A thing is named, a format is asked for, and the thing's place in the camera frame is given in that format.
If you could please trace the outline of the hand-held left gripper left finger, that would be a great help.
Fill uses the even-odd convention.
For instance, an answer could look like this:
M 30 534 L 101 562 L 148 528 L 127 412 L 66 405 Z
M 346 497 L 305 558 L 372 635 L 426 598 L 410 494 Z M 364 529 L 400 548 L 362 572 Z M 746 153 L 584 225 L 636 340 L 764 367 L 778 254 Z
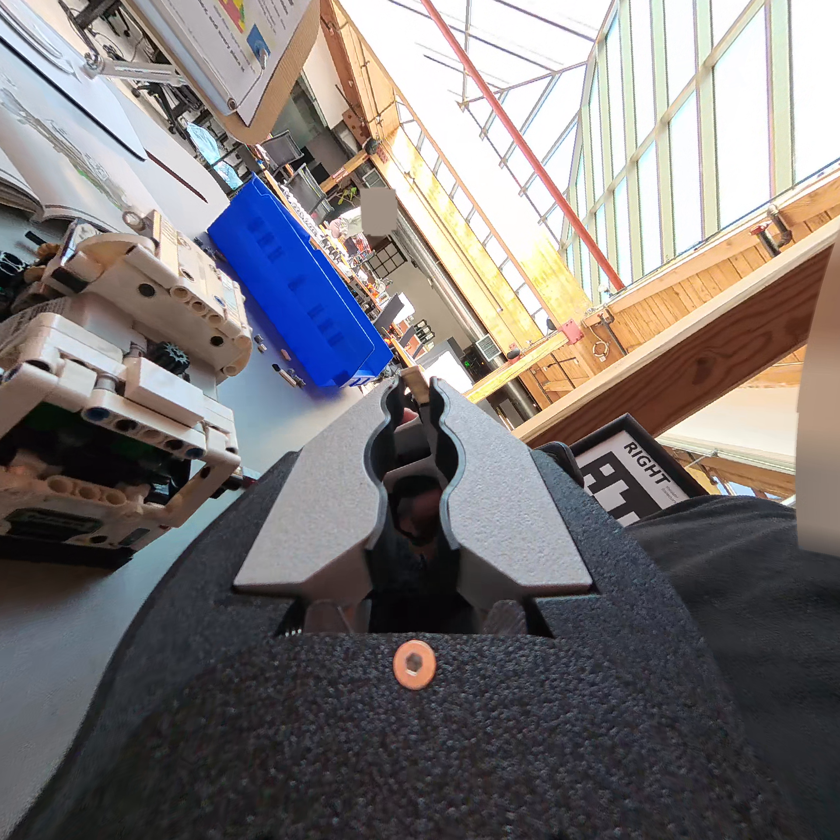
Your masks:
M 337 606 L 351 627 L 372 590 L 368 552 L 385 526 L 385 474 L 403 420 L 399 376 L 379 384 L 300 451 L 234 578 L 239 593 Z

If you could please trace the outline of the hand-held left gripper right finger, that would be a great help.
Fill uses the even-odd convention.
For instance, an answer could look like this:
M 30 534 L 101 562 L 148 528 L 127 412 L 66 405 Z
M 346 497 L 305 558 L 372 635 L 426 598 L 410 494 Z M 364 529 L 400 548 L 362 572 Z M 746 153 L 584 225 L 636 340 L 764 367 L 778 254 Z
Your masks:
M 427 475 L 448 592 L 434 634 L 477 634 L 499 602 L 589 595 L 593 579 L 531 450 L 445 380 L 428 383 Z

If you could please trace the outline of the white lego truck model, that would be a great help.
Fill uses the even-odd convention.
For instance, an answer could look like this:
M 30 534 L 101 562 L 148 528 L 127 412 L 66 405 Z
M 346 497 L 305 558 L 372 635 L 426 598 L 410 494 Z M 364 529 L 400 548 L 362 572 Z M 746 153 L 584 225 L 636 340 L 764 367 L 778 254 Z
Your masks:
M 254 348 L 240 287 L 158 211 L 2 254 L 2 560 L 117 570 L 250 482 L 217 388 Z

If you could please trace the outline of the lego instruction booklet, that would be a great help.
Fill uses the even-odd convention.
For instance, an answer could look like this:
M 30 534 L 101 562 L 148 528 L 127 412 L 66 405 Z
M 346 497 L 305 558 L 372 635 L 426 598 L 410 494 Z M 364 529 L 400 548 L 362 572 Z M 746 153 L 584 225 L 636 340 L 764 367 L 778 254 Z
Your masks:
M 108 232 L 120 230 L 126 214 L 144 212 L 120 171 L 111 173 L 55 120 L 32 113 L 8 82 L 2 83 L 2 152 L 44 219 L 80 219 Z

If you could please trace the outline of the person's right hand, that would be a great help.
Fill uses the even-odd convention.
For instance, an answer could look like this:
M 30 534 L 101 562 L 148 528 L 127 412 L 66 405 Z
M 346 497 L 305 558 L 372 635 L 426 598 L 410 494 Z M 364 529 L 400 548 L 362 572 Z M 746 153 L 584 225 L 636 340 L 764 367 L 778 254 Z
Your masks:
M 441 489 L 432 488 L 413 496 L 401 496 L 396 503 L 395 528 L 417 548 L 426 547 L 437 539 L 441 496 Z

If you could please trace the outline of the black white printed sign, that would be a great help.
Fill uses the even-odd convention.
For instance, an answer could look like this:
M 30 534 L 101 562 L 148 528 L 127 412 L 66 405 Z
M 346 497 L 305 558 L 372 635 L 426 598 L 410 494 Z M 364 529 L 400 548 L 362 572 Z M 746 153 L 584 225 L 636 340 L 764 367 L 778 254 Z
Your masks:
M 629 414 L 570 449 L 584 490 L 624 527 L 704 491 Z

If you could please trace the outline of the blue plastic bin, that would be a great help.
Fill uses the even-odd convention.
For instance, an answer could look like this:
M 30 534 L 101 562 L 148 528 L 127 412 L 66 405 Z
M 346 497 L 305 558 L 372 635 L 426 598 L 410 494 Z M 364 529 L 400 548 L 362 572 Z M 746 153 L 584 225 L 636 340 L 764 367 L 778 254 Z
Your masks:
M 313 384 L 373 382 L 392 350 L 310 232 L 253 179 L 207 230 Z

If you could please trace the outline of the person's dark clothing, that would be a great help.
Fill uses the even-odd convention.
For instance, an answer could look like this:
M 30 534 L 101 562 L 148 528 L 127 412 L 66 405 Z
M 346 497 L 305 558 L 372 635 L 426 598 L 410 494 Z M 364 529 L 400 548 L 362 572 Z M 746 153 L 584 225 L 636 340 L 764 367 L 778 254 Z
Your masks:
M 795 510 L 756 497 L 684 500 L 626 531 L 693 616 L 807 836 L 838 838 L 838 558 L 801 549 Z

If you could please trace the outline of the white stand base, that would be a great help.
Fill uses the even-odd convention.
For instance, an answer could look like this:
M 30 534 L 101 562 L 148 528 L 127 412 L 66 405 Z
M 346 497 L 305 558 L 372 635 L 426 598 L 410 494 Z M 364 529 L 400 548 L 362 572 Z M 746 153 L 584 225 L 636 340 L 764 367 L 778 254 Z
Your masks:
M 89 76 L 81 54 L 26 2 L 1 2 L 1 40 L 137 160 L 148 159 L 115 90 Z

